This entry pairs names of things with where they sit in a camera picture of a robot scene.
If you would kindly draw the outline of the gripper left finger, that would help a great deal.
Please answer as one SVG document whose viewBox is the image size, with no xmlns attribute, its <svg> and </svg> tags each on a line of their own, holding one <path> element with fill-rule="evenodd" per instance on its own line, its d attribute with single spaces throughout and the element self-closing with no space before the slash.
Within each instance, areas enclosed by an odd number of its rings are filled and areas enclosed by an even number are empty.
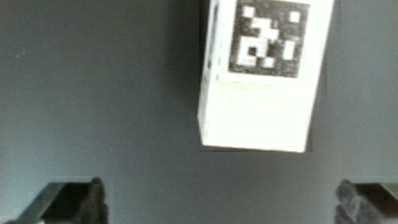
<svg viewBox="0 0 398 224">
<path fill-rule="evenodd" d="M 10 224 L 108 224 L 101 179 L 49 182 Z"/>
</svg>

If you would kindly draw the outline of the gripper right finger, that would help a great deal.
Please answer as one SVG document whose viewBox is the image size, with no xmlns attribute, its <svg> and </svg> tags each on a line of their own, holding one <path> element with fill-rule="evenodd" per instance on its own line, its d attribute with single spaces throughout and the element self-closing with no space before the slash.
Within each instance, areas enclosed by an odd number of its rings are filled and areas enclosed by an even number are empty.
<svg viewBox="0 0 398 224">
<path fill-rule="evenodd" d="M 353 183 L 335 188 L 334 224 L 398 224 L 398 183 Z"/>
</svg>

